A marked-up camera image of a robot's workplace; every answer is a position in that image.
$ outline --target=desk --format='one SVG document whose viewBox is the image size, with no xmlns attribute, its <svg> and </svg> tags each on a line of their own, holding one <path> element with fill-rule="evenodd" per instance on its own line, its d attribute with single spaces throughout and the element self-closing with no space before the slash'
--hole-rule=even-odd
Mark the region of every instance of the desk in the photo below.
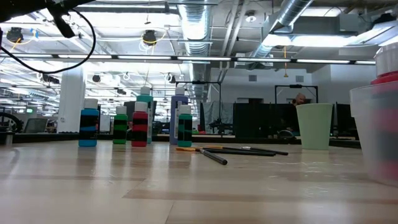
<svg viewBox="0 0 398 224">
<path fill-rule="evenodd" d="M 247 146 L 290 154 L 223 154 L 222 166 L 167 142 L 133 150 L 111 141 L 13 144 L 0 148 L 0 216 L 58 224 L 398 223 L 398 188 L 369 180 L 360 150 Z"/>
</svg>

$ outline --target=ceiling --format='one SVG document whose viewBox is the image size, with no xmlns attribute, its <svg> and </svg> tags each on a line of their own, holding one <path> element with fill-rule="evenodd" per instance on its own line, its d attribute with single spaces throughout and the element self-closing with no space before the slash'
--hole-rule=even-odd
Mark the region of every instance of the ceiling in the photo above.
<svg viewBox="0 0 398 224">
<path fill-rule="evenodd" d="M 249 54 L 262 42 L 262 27 L 267 16 L 276 13 L 282 1 L 250 1 L 246 6 L 246 12 L 253 10 L 256 20 L 247 22 L 243 20 L 239 32 L 238 41 L 232 48 L 232 55 L 237 53 Z M 94 54 L 113 54 L 113 55 L 185 55 L 186 46 L 183 43 L 184 36 L 181 27 L 181 18 L 178 14 L 147 13 L 147 11 L 137 12 L 137 9 L 126 8 L 126 5 L 146 7 L 147 2 L 143 1 L 96 1 L 90 4 L 104 4 L 105 7 L 98 9 L 98 12 L 81 11 L 81 13 L 92 23 L 95 28 L 97 44 Z M 317 17 L 337 17 L 343 11 L 350 14 L 367 13 L 380 11 L 386 7 L 392 7 L 396 1 L 392 0 L 374 0 L 374 1 L 344 1 L 344 0 L 317 0 L 302 14 L 302 16 Z M 219 1 L 211 8 L 211 42 L 210 55 L 220 56 L 223 47 L 224 38 L 227 33 L 228 21 L 233 8 L 232 0 Z M 235 18 L 234 27 L 236 27 L 239 13 Z M 32 14 L 15 17 L 10 21 L 0 24 L 4 31 L 11 27 L 21 27 L 24 35 L 22 44 L 14 45 L 3 35 L 2 46 L 12 53 L 21 54 L 87 54 L 92 45 L 92 35 L 88 24 L 76 13 L 71 12 L 70 16 L 64 17 L 75 34 L 80 34 L 77 38 L 66 39 L 53 23 L 53 18 L 47 10 L 33 12 Z M 155 47 L 148 47 L 142 43 L 142 35 L 145 30 L 154 30 L 159 40 Z M 338 47 L 299 47 L 288 45 L 283 47 L 274 47 L 271 54 L 274 57 L 288 58 L 325 58 L 325 59 L 348 59 L 348 60 L 372 60 L 379 46 L 362 45 L 360 47 L 338 48 Z M 29 69 L 19 65 L 10 58 L 0 57 L 0 85 L 23 85 L 23 86 L 46 86 L 48 83 L 40 81 L 40 75 L 31 72 Z M 26 62 L 41 70 L 56 70 L 63 68 L 62 61 L 46 60 L 26 60 Z M 91 89 L 86 91 L 86 97 L 99 98 L 99 102 L 104 106 L 104 113 L 114 113 L 114 106 L 122 104 L 124 101 L 134 100 L 139 94 L 137 90 L 126 90 L 126 95 L 120 95 L 114 90 L 96 90 L 96 87 L 118 86 L 123 87 L 141 87 L 143 85 L 158 89 L 154 95 L 158 101 L 170 98 L 173 95 L 175 84 L 166 81 L 167 76 L 171 75 L 176 80 L 191 81 L 190 66 L 187 63 L 127 63 L 127 62 L 86 62 L 84 65 L 85 73 L 88 75 L 87 86 Z M 218 63 L 212 63 L 211 75 L 213 80 L 218 76 Z M 234 68 L 230 65 L 230 71 L 224 79 L 225 85 L 237 85 L 242 77 L 240 73 L 246 72 L 242 68 Z M 274 69 L 283 68 L 284 64 L 274 64 Z M 291 69 L 302 69 L 303 74 L 310 73 L 313 65 L 289 65 Z M 93 75 L 100 75 L 106 82 L 95 83 L 92 80 Z M 62 81 L 62 74 L 53 75 L 54 78 Z M 270 80 L 264 82 L 248 83 L 247 85 L 262 85 L 270 83 Z M 195 98 L 194 89 L 190 85 L 186 86 L 192 105 L 195 106 L 199 99 Z M 1 101 L 3 106 L 8 108 L 12 106 L 31 105 L 32 102 L 39 102 L 40 105 L 51 106 L 51 110 L 40 106 L 41 113 L 53 115 L 57 113 L 59 104 L 60 89 L 54 85 L 54 88 L 2 88 Z M 169 103 L 161 103 L 162 108 L 159 113 L 167 115 Z"/>
</svg>

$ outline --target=white column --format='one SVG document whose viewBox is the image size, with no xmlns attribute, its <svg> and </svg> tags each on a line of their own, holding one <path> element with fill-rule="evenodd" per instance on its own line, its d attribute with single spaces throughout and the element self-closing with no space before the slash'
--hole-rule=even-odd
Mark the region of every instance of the white column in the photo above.
<svg viewBox="0 0 398 224">
<path fill-rule="evenodd" d="M 85 92 L 86 75 L 82 66 L 62 73 L 58 133 L 79 132 L 80 111 L 83 109 Z"/>
</svg>

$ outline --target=red bottle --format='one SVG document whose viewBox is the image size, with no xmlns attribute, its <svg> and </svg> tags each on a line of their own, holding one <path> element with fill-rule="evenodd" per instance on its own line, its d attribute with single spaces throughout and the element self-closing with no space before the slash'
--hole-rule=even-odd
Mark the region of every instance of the red bottle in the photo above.
<svg viewBox="0 0 398 224">
<path fill-rule="evenodd" d="M 148 132 L 148 104 L 145 102 L 136 102 L 135 112 L 132 114 L 132 139 L 131 146 L 146 147 Z"/>
</svg>

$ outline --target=blue bottle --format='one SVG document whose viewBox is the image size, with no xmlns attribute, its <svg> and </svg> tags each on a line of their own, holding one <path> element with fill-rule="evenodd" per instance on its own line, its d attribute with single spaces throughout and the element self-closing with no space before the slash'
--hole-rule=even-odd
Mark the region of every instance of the blue bottle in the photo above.
<svg viewBox="0 0 398 224">
<path fill-rule="evenodd" d="M 180 116 L 181 105 L 188 105 L 188 97 L 184 96 L 185 89 L 175 89 L 175 96 L 172 96 L 171 119 L 170 119 L 170 144 L 178 143 L 178 117 Z"/>
<path fill-rule="evenodd" d="M 85 108 L 80 114 L 79 146 L 95 147 L 97 145 L 98 116 L 97 99 L 85 99 Z"/>
<path fill-rule="evenodd" d="M 153 108 L 154 108 L 154 97 L 150 96 L 150 88 L 143 86 L 141 87 L 140 95 L 137 96 L 138 102 L 148 103 L 148 135 L 147 135 L 147 143 L 150 144 L 152 142 L 152 119 L 153 119 Z"/>
</svg>

